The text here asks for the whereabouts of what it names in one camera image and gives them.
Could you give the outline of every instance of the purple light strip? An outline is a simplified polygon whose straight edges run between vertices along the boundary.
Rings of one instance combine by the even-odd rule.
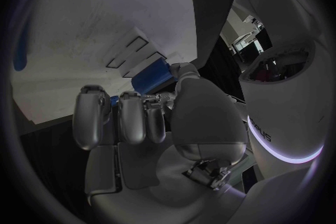
[[[317,150],[314,154],[305,157],[305,158],[287,158],[284,157],[282,155],[280,155],[279,153],[276,153],[273,149],[271,149],[269,146],[267,146],[267,144],[258,136],[258,132],[255,129],[255,127],[253,126],[253,124],[251,123],[250,117],[248,116],[248,125],[249,128],[252,132],[252,134],[254,135],[255,139],[258,140],[258,142],[270,153],[272,154],[274,157],[278,158],[279,160],[282,160],[284,162],[288,162],[290,164],[302,164],[308,161],[311,161],[312,159],[316,158],[322,151],[323,146]]]

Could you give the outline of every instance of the blue object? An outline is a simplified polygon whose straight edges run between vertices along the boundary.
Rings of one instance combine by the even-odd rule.
[[[14,69],[16,71],[21,71],[25,69],[27,65],[27,51],[26,46],[28,42],[28,29],[29,23],[27,22],[17,44],[16,53],[13,59]]]
[[[112,106],[113,106],[113,105],[116,105],[116,102],[118,102],[118,100],[119,100],[119,96],[118,96],[118,95],[112,96],[112,97],[110,98],[111,105],[112,105]]]
[[[132,86],[141,95],[147,94],[150,90],[169,80],[171,77],[169,64],[163,58],[160,58],[134,76],[132,78]]]

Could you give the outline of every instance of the glowing light ring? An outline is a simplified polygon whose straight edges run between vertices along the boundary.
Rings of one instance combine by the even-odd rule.
[[[274,157],[278,158],[279,160],[288,162],[290,164],[302,164],[308,161],[311,161],[312,159],[316,158],[322,151],[323,146],[317,150],[314,154],[305,157],[305,158],[287,158],[282,156],[281,154],[275,152],[273,149],[271,149],[269,146],[267,146],[267,144],[258,136],[258,132],[256,130],[256,128],[253,126],[253,124],[251,123],[250,117],[248,116],[248,125],[249,128],[252,132],[252,134],[254,135],[255,139],[258,140],[258,142],[270,153],[272,154]]]

